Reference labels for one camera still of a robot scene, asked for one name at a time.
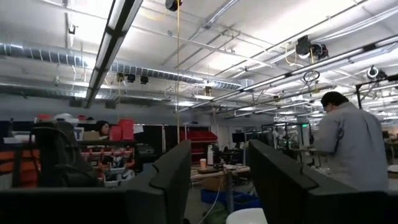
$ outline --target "gray shirt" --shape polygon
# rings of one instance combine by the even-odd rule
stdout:
[[[387,159],[380,121],[343,103],[320,122],[315,148],[328,152],[331,176],[359,190],[387,190]]]

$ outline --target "black chair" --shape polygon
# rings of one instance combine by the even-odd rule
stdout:
[[[98,176],[81,156],[72,124],[37,123],[32,128],[40,151],[39,187],[96,187]]]

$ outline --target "black hair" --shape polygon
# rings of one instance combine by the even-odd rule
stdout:
[[[107,121],[97,121],[97,123],[95,123],[95,131],[97,131],[99,133],[100,136],[103,136],[104,134],[101,132],[102,127],[107,124],[109,125],[109,123]]]
[[[326,107],[329,104],[339,106],[340,104],[346,102],[348,102],[347,97],[336,91],[330,91],[328,93],[325,93],[321,99],[321,104],[323,107]]]

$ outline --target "desk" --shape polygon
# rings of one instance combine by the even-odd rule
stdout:
[[[390,165],[387,168],[388,178],[390,179],[398,179],[398,165]]]
[[[250,167],[246,166],[228,166],[224,168],[224,171],[219,171],[211,174],[199,174],[197,170],[199,167],[192,167],[191,169],[191,181],[200,180],[210,177],[221,177],[225,176],[226,186],[225,186],[225,195],[226,195],[226,206],[228,213],[234,212],[234,199],[233,199],[233,191],[232,191],[232,175],[236,175],[238,173],[250,172]]]

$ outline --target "storage shelf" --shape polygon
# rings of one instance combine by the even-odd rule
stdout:
[[[206,145],[217,142],[217,135],[211,131],[182,131],[180,133],[181,140],[191,140],[191,162],[199,164],[200,159],[205,157]]]

